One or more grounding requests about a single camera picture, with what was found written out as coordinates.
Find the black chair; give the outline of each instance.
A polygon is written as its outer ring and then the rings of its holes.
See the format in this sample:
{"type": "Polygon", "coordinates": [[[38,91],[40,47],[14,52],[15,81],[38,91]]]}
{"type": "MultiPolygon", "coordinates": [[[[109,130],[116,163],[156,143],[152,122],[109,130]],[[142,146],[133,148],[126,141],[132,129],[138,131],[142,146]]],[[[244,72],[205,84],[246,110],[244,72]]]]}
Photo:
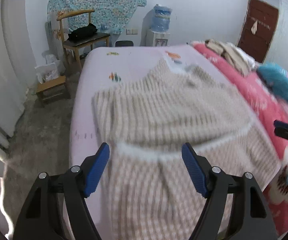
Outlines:
{"type": "Polygon", "coordinates": [[[133,41],[117,41],[115,42],[115,47],[133,47],[133,41]]]}

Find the small wooden stool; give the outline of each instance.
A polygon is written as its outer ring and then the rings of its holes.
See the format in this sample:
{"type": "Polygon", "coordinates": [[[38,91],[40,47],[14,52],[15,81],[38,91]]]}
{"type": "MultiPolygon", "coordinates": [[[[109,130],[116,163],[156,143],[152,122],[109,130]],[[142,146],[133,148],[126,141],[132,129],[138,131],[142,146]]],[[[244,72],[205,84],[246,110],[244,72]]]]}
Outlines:
{"type": "Polygon", "coordinates": [[[38,97],[38,100],[41,102],[42,107],[44,107],[44,101],[45,100],[49,100],[51,98],[55,98],[55,97],[58,97],[58,96],[63,95],[63,94],[66,94],[67,98],[71,98],[71,96],[68,92],[67,85],[66,85],[66,76],[60,76],[58,78],[47,81],[43,84],[39,83],[37,85],[36,95],[38,97]],[[65,86],[65,92],[59,92],[59,93],[56,93],[56,94],[51,95],[51,96],[45,96],[43,94],[43,92],[46,92],[49,89],[53,89],[53,88],[61,86],[61,85],[65,86]]]}

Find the red wooden door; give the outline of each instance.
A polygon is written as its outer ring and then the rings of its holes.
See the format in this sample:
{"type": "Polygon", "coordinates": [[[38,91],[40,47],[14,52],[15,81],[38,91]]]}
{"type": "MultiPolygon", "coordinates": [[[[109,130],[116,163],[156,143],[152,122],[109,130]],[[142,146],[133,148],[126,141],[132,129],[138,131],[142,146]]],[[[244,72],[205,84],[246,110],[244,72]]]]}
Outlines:
{"type": "Polygon", "coordinates": [[[263,62],[274,35],[278,9],[260,0],[250,0],[246,22],[238,46],[256,61],[263,62]],[[257,21],[257,31],[251,28],[257,21]]]}

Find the red blanket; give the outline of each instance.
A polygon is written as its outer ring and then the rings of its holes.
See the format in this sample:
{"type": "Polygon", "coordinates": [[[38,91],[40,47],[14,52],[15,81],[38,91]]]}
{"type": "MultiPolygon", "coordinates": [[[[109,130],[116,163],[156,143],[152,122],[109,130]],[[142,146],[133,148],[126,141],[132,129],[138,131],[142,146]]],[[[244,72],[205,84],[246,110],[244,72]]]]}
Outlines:
{"type": "Polygon", "coordinates": [[[227,78],[236,85],[257,114],[267,131],[281,160],[282,167],[271,183],[264,190],[264,195],[272,211],[278,235],[288,230],[288,141],[274,134],[274,120],[288,123],[288,103],[276,99],[262,83],[256,73],[252,72],[242,77],[224,58],[220,57],[204,44],[196,43],[193,46],[205,58],[210,60],[227,78]]]}

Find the chair backrest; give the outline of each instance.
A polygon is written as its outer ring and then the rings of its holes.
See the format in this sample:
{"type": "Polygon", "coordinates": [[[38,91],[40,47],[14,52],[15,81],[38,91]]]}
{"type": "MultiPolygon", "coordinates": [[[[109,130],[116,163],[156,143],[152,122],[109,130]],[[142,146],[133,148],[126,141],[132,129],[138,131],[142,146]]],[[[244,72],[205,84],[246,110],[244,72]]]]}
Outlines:
{"type": "Polygon", "coordinates": [[[115,47],[133,47],[133,41],[117,41],[115,42],[115,47]]]}
{"type": "Polygon", "coordinates": [[[91,21],[92,21],[91,13],[92,12],[95,12],[95,10],[94,9],[86,9],[86,10],[70,11],[70,12],[67,12],[67,13],[62,14],[62,15],[57,17],[56,20],[60,21],[60,34],[61,34],[62,43],[65,41],[64,40],[64,32],[63,32],[62,20],[65,19],[65,18],[70,18],[70,17],[76,16],[76,15],[88,13],[88,23],[91,23],[91,21]]]}

